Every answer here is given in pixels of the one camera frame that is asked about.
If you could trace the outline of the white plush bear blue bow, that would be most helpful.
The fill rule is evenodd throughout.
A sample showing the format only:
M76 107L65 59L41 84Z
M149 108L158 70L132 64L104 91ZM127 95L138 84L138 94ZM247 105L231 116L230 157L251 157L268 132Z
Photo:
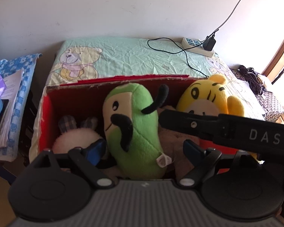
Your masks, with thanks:
M73 116L66 115L62 117L58 122L61 135L55 140L52 151L55 154L66 154L76 147L86 149L102 139L95 131L97 122L97 118L89 117L80 126L77 126Z

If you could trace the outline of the yellow tiger plush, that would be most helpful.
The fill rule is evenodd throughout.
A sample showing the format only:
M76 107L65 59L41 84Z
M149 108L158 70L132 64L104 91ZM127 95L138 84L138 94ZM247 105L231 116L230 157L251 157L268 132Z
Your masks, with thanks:
M226 78L214 74L208 79L197 80L182 94L176 110L197 115L218 116L230 114L244 117L244 107L241 101L225 90ZM192 135L183 135L183 139L190 139L202 149L214 148L223 154L235 155L238 149L215 145L213 142L200 139ZM175 174L177 179L184 177L194 168L193 164L184 156L183 149L175 150Z

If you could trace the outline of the pink teddy bear plush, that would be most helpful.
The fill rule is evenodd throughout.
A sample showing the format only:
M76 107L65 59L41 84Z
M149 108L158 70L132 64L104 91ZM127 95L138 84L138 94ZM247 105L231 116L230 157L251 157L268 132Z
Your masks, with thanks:
M179 181L194 168L183 153L184 141L189 139L199 145L200 140L196 136L165 129L160 124L158 125L158 136L164 153L172 159L168 170L174 173L176 180Z

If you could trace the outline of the red cardboard box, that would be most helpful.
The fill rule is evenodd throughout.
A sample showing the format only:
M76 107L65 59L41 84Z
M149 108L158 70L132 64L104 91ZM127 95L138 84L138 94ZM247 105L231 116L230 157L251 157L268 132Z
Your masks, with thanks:
M37 151L56 154L91 146L101 172L118 179L180 179L193 164L184 156L188 135L158 122L173 110L192 79L113 77L47 87L38 122Z

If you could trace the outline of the green bean plush toy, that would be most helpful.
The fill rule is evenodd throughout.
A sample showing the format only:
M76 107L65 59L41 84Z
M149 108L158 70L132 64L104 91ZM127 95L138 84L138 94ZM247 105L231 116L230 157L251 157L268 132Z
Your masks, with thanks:
M105 98L102 113L110 154L124 177L160 179L171 159L164 154L158 135L157 109L169 93L159 87L157 97L141 84L114 88Z

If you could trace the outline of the black charger adapter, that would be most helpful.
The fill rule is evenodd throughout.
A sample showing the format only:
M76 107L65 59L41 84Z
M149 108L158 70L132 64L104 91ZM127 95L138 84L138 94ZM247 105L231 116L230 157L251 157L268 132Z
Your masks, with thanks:
M205 41L202 44L202 47L204 50L206 51L212 51L214 45L216 44L216 40L215 40L215 34L211 35L211 36L207 36Z

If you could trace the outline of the white power strip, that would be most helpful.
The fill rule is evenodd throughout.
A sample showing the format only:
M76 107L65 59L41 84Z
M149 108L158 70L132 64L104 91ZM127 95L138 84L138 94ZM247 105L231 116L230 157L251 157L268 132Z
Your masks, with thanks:
M211 51L205 50L203 48L203 44L199 40L184 37L182 39L181 44L182 44L182 47L185 49L185 51L188 51L191 53L203 55L209 58L213 57L215 54L214 50L211 50Z

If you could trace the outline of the cartoon bear bed sheet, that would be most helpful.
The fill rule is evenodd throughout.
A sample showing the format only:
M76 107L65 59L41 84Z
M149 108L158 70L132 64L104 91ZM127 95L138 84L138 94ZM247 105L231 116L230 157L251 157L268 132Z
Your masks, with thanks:
M156 96L161 84L169 87L166 105L176 106L195 80L221 74L225 90L244 106L245 116L263 119L264 110L244 82L214 55L180 52L167 40L149 42L138 38L92 37L66 40L48 74L34 123L29 159L53 146L60 135L58 122L66 115L78 124L98 120L96 131L104 133L102 107L108 93L118 85L137 82Z

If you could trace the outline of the blue floral cloth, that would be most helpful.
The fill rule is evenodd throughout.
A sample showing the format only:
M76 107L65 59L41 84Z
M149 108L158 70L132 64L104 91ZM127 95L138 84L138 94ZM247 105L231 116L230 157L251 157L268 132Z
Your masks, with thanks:
M6 85L1 98L8 100L0 127L0 160L13 161L18 153L18 140L25 104L31 87L37 60L41 54L30 54L0 61L0 75Z

